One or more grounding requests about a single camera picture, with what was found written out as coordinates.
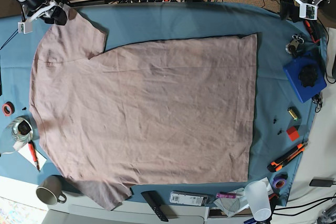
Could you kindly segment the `mauve pink T-shirt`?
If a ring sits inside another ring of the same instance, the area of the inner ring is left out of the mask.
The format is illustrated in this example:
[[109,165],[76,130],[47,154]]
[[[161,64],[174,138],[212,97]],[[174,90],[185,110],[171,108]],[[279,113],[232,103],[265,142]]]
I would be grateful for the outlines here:
[[134,185],[246,182],[258,37],[128,44],[73,9],[41,39],[29,109],[62,176],[106,210]]

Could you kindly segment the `blue plastic box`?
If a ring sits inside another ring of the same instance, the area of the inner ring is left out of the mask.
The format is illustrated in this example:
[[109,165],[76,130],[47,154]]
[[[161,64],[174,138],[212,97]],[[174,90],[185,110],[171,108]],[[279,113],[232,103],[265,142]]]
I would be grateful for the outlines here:
[[324,74],[312,51],[291,60],[283,67],[299,101],[305,103],[320,93],[326,86]]

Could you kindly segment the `black star knob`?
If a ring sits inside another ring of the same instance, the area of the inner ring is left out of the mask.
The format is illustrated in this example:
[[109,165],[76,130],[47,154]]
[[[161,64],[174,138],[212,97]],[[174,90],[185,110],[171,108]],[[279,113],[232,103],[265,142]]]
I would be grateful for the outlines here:
[[299,73],[299,80],[303,87],[313,87],[318,79],[315,65],[304,66]]

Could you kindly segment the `yellow green battery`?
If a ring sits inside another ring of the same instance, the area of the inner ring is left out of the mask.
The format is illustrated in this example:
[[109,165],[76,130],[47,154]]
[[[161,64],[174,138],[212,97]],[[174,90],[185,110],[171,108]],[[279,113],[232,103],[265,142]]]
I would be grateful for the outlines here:
[[289,107],[287,111],[294,121],[298,121],[299,119],[301,119],[300,113],[295,106]]

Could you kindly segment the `red tape roll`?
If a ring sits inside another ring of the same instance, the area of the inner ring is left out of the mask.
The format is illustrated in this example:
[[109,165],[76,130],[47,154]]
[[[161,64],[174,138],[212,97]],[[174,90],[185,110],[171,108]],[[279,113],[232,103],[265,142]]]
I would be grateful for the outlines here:
[[15,112],[14,105],[11,102],[6,102],[2,105],[2,111],[5,116],[10,116]]

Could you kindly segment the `clear tape roll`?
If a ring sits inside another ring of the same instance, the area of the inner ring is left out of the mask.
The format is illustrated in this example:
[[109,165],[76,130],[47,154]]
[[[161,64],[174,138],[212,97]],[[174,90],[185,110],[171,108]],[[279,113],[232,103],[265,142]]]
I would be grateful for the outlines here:
[[28,143],[33,138],[33,129],[28,120],[24,117],[15,118],[7,126],[9,135],[14,142]]

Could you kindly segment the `red cube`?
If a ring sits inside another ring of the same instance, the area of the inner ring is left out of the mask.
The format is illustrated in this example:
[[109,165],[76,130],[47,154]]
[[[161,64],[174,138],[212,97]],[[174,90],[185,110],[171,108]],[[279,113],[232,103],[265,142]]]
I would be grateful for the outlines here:
[[289,139],[293,142],[300,137],[296,126],[292,126],[286,130]]

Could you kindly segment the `orange pen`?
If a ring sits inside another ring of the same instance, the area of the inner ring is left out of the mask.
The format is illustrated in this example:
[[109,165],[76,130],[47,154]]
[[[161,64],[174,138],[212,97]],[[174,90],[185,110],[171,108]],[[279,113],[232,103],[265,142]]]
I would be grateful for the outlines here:
[[30,151],[31,156],[33,158],[33,162],[35,164],[35,167],[37,168],[38,172],[40,172],[39,162],[38,162],[38,158],[37,158],[37,155],[36,155],[36,149],[35,149],[35,145],[34,145],[33,141],[28,142],[28,148],[29,148],[29,151]]

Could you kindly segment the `white paper note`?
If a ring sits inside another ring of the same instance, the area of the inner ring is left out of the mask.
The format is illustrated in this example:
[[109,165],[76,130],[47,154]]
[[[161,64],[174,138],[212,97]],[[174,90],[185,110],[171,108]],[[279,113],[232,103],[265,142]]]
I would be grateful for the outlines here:
[[47,159],[36,150],[33,143],[26,144],[24,147],[18,150],[18,153],[27,159],[30,163],[32,163],[38,171],[41,170],[47,161]]

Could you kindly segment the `orange black utility knife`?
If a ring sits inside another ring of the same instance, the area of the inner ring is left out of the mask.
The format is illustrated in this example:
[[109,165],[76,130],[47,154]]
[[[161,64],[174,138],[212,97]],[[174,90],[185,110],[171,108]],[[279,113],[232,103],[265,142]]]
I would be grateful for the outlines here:
[[280,171],[282,168],[287,166],[292,160],[294,160],[295,157],[297,157],[301,152],[305,150],[305,147],[308,145],[308,142],[300,143],[296,145],[294,148],[289,150],[287,153],[285,153],[283,156],[277,158],[273,162],[271,162],[267,169],[271,173],[275,173]]

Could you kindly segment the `purple tape roll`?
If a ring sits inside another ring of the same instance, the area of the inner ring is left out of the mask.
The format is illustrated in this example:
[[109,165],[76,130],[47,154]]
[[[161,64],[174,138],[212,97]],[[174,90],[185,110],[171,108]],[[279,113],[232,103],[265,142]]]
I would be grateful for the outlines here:
[[283,188],[287,183],[288,175],[287,174],[279,174],[274,177],[272,187],[275,189]]

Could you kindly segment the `grey ceramic mug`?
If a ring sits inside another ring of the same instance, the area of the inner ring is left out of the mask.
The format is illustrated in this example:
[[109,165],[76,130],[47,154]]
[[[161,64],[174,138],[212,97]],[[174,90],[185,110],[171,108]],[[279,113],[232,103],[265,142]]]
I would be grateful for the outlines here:
[[66,195],[62,192],[61,181],[54,175],[47,177],[36,188],[36,196],[41,202],[51,206],[67,201]]

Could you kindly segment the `purple marker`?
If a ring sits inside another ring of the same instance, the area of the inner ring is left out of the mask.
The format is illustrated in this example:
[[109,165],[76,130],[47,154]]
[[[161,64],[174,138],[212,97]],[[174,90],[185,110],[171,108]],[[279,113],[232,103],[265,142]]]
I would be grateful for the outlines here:
[[239,197],[243,197],[242,193],[217,193],[216,198],[227,198],[227,199],[236,199]]

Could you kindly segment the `black remote control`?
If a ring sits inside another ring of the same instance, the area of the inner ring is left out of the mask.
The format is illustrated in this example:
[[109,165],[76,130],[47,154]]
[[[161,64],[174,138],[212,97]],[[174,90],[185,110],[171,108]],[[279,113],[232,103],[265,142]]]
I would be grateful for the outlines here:
[[152,195],[153,191],[144,191],[141,193],[142,197],[144,200],[147,202],[147,204],[151,207],[153,212],[157,215],[157,217],[162,221],[162,222],[168,222],[167,216],[162,212],[160,206],[158,203],[154,200],[154,197]]

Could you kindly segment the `clear packaged item with barcode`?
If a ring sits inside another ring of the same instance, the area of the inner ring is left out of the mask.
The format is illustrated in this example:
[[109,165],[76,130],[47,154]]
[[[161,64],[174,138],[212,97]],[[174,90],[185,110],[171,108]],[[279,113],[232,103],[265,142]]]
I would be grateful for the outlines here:
[[205,206],[209,200],[209,195],[198,193],[187,193],[182,191],[172,191],[169,202],[178,205]]

